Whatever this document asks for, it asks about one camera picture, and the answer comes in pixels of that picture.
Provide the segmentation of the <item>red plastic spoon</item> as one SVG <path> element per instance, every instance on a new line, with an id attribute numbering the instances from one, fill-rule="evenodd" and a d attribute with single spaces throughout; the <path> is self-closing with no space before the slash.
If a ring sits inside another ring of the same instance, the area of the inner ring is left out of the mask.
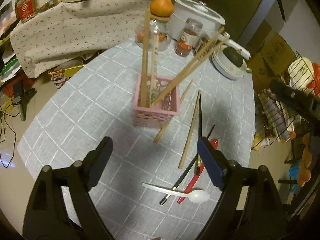
<path id="1" fill-rule="evenodd" d="M 180 175 L 180 177 L 176 181 L 175 186 L 174 186 L 175 189 L 178 188 L 180 183 L 187 176 L 187 174 L 189 173 L 190 169 L 194 165 L 195 161 L 196 161 L 196 157 L 189 163 L 189 165 L 187 166 L 185 171 Z M 210 194 L 207 191 L 193 189 L 193 187 L 195 186 L 196 182 L 198 181 L 200 175 L 204 171 L 204 168 L 205 168 L 205 166 L 204 166 L 203 163 L 201 163 L 199 168 L 196 168 L 197 171 L 193 175 L 191 181 L 189 181 L 189 184 L 184 189 L 183 193 L 179 194 L 179 198 L 177 200 L 177 204 L 181 204 L 181 202 L 183 202 L 185 200 L 185 198 L 189 199 L 193 203 L 199 203 L 199 204 L 200 203 L 204 203 L 204 202 L 206 202 L 206 201 L 208 201 L 210 199 Z"/>

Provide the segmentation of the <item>stacked white plates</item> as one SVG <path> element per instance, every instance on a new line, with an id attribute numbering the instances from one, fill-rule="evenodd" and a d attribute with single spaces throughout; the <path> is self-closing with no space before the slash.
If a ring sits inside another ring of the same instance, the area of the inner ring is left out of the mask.
<path id="1" fill-rule="evenodd" d="M 217 52 L 213 53 L 213 65 L 223 76 L 227 77 L 230 80 L 238 80 L 242 78 L 246 73 L 247 64 L 244 61 L 243 57 L 240 56 L 242 62 L 241 66 L 238 67 L 223 53 L 223 50 L 225 48 L 228 48 L 228 46 L 222 45 Z"/>

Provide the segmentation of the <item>clear glass jar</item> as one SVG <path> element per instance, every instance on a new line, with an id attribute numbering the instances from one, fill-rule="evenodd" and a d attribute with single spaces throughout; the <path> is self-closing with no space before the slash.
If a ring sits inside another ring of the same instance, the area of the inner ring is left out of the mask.
<path id="1" fill-rule="evenodd" d="M 140 22 L 135 29 L 135 43 L 143 48 L 144 43 L 144 21 Z M 155 16 L 150 15 L 149 22 L 149 50 L 153 47 L 155 40 L 154 36 L 158 36 L 158 50 L 165 51 L 172 40 L 172 29 L 168 21 L 157 19 Z"/>

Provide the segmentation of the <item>dark green squash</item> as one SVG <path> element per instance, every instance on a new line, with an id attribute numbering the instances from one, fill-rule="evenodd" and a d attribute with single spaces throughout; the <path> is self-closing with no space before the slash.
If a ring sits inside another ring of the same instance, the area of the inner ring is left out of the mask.
<path id="1" fill-rule="evenodd" d="M 222 52 L 236 67 L 242 66 L 243 58 L 233 47 L 225 47 Z"/>

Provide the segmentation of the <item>white electric cooking pot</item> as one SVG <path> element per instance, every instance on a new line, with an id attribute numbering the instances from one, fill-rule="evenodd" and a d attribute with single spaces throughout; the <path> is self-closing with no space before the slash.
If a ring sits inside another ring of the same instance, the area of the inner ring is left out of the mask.
<path id="1" fill-rule="evenodd" d="M 187 18 L 194 18 L 203 24 L 200 35 L 206 32 L 211 38 L 225 26 L 225 19 L 201 1 L 175 0 L 174 12 L 170 16 L 169 26 L 172 39 L 178 42 Z"/>

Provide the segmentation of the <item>cardboard boxes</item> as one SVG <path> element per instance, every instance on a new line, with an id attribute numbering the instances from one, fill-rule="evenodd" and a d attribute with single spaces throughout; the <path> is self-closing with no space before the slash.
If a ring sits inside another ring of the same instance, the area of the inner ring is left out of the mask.
<path id="1" fill-rule="evenodd" d="M 251 58 L 247 66 L 252 70 L 254 91 L 259 94 L 267 90 L 271 80 L 287 71 L 297 59 L 289 44 L 272 27 L 263 21 L 245 48 Z"/>

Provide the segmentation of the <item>black chopstick silver tip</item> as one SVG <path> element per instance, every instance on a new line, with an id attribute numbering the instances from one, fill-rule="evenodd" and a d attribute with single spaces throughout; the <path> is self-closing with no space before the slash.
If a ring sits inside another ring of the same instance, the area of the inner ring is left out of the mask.
<path id="1" fill-rule="evenodd" d="M 210 140 L 210 144 L 213 146 L 213 148 L 216 150 L 218 148 L 219 145 L 219 140 L 216 138 L 213 138 Z M 182 181 L 186 178 L 186 176 L 188 175 L 189 171 L 191 170 L 191 168 L 193 167 L 193 165 L 195 164 L 196 161 L 196 156 L 192 159 L 192 161 L 189 163 L 189 165 L 187 166 L 187 168 L 183 171 L 183 173 L 180 175 L 180 177 L 178 178 L 178 180 L 176 181 L 176 183 L 173 185 L 173 187 L 171 188 L 171 190 L 176 191 L 178 189 L 178 187 L 180 186 L 180 184 L 182 183 Z M 192 179 L 190 180 L 189 184 L 187 185 L 187 187 L 184 189 L 184 193 L 189 193 L 194 185 L 196 184 L 197 180 L 199 179 L 200 175 L 202 174 L 202 172 L 204 171 L 204 164 L 201 163 L 200 166 L 200 174 L 199 175 L 193 175 Z M 164 205 L 167 200 L 171 197 L 171 195 L 166 194 L 161 201 L 159 202 L 159 205 L 162 206 Z"/>

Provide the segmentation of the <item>brown chopstick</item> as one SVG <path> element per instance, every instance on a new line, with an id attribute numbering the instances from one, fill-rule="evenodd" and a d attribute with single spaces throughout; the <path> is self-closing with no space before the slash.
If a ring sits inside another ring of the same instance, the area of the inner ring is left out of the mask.
<path id="1" fill-rule="evenodd" d="M 140 105 L 147 106 L 147 78 L 148 78 L 148 52 L 149 52 L 149 29 L 150 29 L 150 12 L 145 12 L 144 17 L 144 38 L 143 38 L 143 55 L 142 55 L 142 72 L 140 83 Z"/>

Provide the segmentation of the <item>red-filled spice jar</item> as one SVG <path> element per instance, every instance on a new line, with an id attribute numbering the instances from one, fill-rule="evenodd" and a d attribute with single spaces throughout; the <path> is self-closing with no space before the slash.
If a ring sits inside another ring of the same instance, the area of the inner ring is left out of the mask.
<path id="1" fill-rule="evenodd" d="M 197 44 L 203 24 L 194 18 L 187 18 L 175 47 L 178 56 L 186 57 Z"/>

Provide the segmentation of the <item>light wooden chopstick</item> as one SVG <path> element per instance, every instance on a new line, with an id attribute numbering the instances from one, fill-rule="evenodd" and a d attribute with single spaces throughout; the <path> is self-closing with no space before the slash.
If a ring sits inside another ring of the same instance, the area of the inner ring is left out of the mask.
<path id="1" fill-rule="evenodd" d="M 153 106 L 154 100 L 156 99 L 156 89 L 157 89 L 157 62 L 158 62 L 158 45 L 159 45 L 159 35 L 155 34 L 153 36 L 153 46 L 152 46 L 152 59 L 151 59 L 151 77 L 150 77 L 150 107 Z"/>

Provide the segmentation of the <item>floral white cloth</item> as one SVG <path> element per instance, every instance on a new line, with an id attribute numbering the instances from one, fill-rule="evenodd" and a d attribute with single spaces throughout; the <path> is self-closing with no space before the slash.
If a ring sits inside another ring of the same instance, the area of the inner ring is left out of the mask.
<path id="1" fill-rule="evenodd" d="M 26 76 L 35 79 L 71 59 L 126 41 L 134 35 L 151 1 L 60 2 L 19 23 L 10 42 Z"/>

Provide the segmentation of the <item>white plastic spoon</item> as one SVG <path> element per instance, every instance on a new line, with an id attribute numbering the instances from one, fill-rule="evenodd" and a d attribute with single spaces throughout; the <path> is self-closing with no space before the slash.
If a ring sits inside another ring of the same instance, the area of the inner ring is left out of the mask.
<path id="1" fill-rule="evenodd" d="M 210 199 L 210 194 L 204 190 L 192 190 L 189 193 L 183 193 L 183 192 L 173 191 L 173 190 L 165 189 L 163 187 L 159 187 L 159 186 L 155 186 L 147 183 L 142 183 L 142 186 L 156 192 L 169 194 L 177 197 L 188 198 L 192 203 L 197 203 L 197 204 L 204 203 Z"/>

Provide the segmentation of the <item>pink perforated utensil basket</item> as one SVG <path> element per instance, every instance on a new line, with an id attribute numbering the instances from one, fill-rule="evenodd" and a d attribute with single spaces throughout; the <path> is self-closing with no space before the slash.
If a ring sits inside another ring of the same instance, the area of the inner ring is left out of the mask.
<path id="1" fill-rule="evenodd" d="M 132 124 L 148 128 L 162 128 L 173 117 L 180 115 L 180 89 L 175 87 L 161 102 L 152 108 L 140 106 L 141 74 L 138 76 L 133 101 Z"/>

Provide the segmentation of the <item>grey checked tablecloth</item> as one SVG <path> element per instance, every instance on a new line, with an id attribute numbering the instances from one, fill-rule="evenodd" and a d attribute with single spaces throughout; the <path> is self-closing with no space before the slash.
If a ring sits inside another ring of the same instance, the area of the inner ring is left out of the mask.
<path id="1" fill-rule="evenodd" d="M 70 166 L 84 159 L 103 137 L 113 140 L 113 153 L 90 196 L 116 239 L 195 239 L 220 197 L 206 172 L 196 183 L 210 193 L 202 204 L 170 197 L 142 183 L 171 187 L 182 174 L 183 153 L 198 96 L 202 125 L 195 126 L 186 162 L 195 156 L 197 134 L 218 139 L 228 159 L 247 166 L 254 135 L 253 82 L 250 74 L 236 81 L 206 61 L 179 86 L 185 95 L 158 142 L 157 129 L 132 123 L 133 101 L 142 49 L 133 38 L 97 56 L 65 83 L 35 116 L 22 135 L 18 153 L 31 176 L 44 165 Z"/>

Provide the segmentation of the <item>dried slices jar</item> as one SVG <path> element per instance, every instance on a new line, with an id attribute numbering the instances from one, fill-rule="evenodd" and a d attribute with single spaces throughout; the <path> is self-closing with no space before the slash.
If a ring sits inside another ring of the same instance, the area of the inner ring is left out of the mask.
<path id="1" fill-rule="evenodd" d="M 210 39 L 211 37 L 206 32 L 202 33 L 196 46 L 194 47 L 193 55 L 195 56 L 210 41 Z"/>

